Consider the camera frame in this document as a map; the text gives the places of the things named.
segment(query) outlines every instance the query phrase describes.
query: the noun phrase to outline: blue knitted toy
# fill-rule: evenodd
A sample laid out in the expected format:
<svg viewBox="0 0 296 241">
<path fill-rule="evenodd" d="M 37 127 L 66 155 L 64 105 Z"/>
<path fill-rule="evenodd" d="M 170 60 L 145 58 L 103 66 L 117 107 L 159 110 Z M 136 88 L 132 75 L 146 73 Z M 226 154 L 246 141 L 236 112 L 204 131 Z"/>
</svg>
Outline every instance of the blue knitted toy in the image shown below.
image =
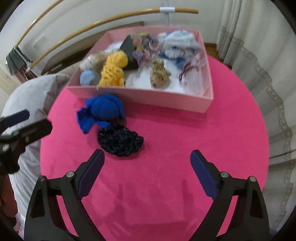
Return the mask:
<svg viewBox="0 0 296 241">
<path fill-rule="evenodd" d="M 129 156 L 139 151 L 144 138 L 135 131 L 130 131 L 120 124 L 110 124 L 112 119 L 125 119 L 123 104 L 111 94 L 93 97 L 85 101 L 86 107 L 77 111 L 80 129 L 87 134 L 94 123 L 101 126 L 98 132 L 98 143 L 106 152 L 116 156 Z"/>
<path fill-rule="evenodd" d="M 97 72 L 86 69 L 80 74 L 80 85 L 97 85 L 100 77 Z"/>
<path fill-rule="evenodd" d="M 85 101 L 86 107 L 77 111 L 77 121 L 80 129 L 87 134 L 94 123 L 102 128 L 110 126 L 109 120 L 125 119 L 122 101 L 114 95 L 105 94 Z"/>
</svg>

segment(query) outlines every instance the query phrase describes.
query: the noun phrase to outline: yellow knitted toy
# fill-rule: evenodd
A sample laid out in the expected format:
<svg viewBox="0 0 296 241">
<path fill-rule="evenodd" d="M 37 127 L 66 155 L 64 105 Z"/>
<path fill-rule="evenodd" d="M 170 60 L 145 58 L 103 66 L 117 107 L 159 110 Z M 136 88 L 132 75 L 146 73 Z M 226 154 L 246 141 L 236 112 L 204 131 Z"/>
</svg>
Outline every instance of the yellow knitted toy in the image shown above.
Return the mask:
<svg viewBox="0 0 296 241">
<path fill-rule="evenodd" d="M 123 51 L 110 54 L 101 71 L 101 80 L 97 86 L 124 86 L 122 68 L 127 65 L 128 57 Z"/>
</svg>

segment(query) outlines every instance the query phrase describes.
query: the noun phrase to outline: crocheted fabric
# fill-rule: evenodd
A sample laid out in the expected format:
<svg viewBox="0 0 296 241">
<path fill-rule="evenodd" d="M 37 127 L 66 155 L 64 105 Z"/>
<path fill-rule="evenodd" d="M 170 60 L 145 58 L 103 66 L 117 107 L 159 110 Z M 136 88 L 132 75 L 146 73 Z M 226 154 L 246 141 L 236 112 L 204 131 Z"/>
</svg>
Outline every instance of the crocheted fabric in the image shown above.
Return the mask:
<svg viewBox="0 0 296 241">
<path fill-rule="evenodd" d="M 128 57 L 123 51 L 117 51 L 107 57 L 101 71 L 101 80 L 98 86 L 124 86 L 122 68 L 128 64 Z"/>
<path fill-rule="evenodd" d="M 144 138 L 120 124 L 111 124 L 98 132 L 98 143 L 106 152 L 118 157 L 129 156 L 139 151 Z"/>
</svg>

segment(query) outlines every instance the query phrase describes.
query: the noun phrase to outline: knitted toy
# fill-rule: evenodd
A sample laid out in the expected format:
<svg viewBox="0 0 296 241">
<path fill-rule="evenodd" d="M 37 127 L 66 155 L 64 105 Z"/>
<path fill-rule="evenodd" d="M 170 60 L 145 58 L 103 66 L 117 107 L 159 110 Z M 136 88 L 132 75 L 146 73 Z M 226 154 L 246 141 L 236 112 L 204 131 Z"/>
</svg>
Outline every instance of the knitted toy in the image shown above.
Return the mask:
<svg viewBox="0 0 296 241">
<path fill-rule="evenodd" d="M 117 51 L 110 54 L 101 71 L 101 80 L 97 87 L 102 86 L 124 86 L 124 77 L 122 68 L 128 64 L 127 55 L 123 51 Z"/>
<path fill-rule="evenodd" d="M 92 69 L 86 69 L 82 71 L 80 74 L 80 85 L 97 85 L 100 77 L 99 74 L 96 71 L 93 71 Z"/>
<path fill-rule="evenodd" d="M 159 88 L 167 82 L 171 76 L 171 72 L 165 69 L 165 64 L 161 59 L 152 61 L 152 71 L 150 76 L 150 83 L 152 87 Z"/>
<path fill-rule="evenodd" d="M 98 131 L 98 143 L 106 152 L 121 156 L 129 156 L 138 152 L 144 138 L 120 124 L 110 124 L 108 121 L 125 119 L 122 101 L 114 95 L 105 94 L 86 100 L 86 107 L 77 111 L 77 122 L 84 134 L 97 123 L 101 126 Z"/>
<path fill-rule="evenodd" d="M 80 129 L 87 134 L 97 123 L 102 128 L 110 126 L 109 120 L 125 119 L 123 104 L 119 98 L 111 94 L 89 98 L 85 101 L 86 107 L 77 111 L 77 121 Z"/>
</svg>

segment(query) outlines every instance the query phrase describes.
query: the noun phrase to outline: blue gripper pad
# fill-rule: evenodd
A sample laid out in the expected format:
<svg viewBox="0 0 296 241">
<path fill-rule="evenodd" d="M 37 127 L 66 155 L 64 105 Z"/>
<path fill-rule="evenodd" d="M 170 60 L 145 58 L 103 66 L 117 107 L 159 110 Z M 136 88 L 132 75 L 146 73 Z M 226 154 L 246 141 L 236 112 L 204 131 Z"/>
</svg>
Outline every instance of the blue gripper pad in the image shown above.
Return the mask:
<svg viewBox="0 0 296 241">
<path fill-rule="evenodd" d="M 193 151 L 190 155 L 191 166 L 197 175 L 205 194 L 215 200 L 218 196 L 216 180 L 207 169 L 205 161 L 206 159 L 199 151 Z"/>
<path fill-rule="evenodd" d="M 29 119 L 30 113 L 27 110 L 22 110 L 18 113 L 15 113 L 13 115 L 7 116 L 5 120 L 5 127 L 12 127 L 22 121 L 25 121 Z"/>
<path fill-rule="evenodd" d="M 83 197 L 86 197 L 91 191 L 91 188 L 105 163 L 105 154 L 102 150 L 96 150 L 89 160 L 84 163 L 87 164 L 88 167 L 78 182 L 77 196 L 80 200 Z"/>
</svg>

